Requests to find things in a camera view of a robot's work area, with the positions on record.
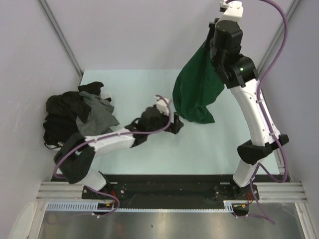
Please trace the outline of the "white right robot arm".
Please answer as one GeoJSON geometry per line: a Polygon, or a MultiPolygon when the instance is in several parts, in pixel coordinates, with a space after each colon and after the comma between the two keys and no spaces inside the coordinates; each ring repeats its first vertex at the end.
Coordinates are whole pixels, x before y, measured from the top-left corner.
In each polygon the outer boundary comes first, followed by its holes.
{"type": "Polygon", "coordinates": [[[272,121],[253,60],[240,52],[242,2],[224,0],[220,11],[223,15],[209,24],[204,48],[210,52],[211,65],[219,79],[239,104],[250,132],[250,140],[237,148],[241,160],[230,182],[230,195],[241,200],[248,194],[258,163],[288,143],[289,138],[281,134],[272,121]]]}

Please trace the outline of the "green t shirt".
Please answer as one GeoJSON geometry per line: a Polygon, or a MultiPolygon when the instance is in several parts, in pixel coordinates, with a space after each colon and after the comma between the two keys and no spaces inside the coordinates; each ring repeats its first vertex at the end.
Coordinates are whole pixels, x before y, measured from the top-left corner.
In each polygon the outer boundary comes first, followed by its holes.
{"type": "Polygon", "coordinates": [[[207,106],[214,103],[223,90],[224,84],[211,65],[210,52],[202,45],[175,81],[172,91],[175,110],[189,122],[215,123],[207,106]]]}

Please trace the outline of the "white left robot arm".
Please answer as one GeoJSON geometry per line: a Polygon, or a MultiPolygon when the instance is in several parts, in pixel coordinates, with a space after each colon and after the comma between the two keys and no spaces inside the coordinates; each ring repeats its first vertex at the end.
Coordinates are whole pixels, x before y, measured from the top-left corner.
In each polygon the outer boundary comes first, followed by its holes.
{"type": "Polygon", "coordinates": [[[54,157],[54,177],[69,184],[80,183],[99,199],[109,196],[110,186],[103,173],[91,168],[95,157],[119,149],[129,149],[146,142],[151,134],[177,134],[184,126],[177,112],[171,110],[171,99],[156,95],[156,103],[140,117],[115,132],[97,136],[73,134],[54,157]]]}

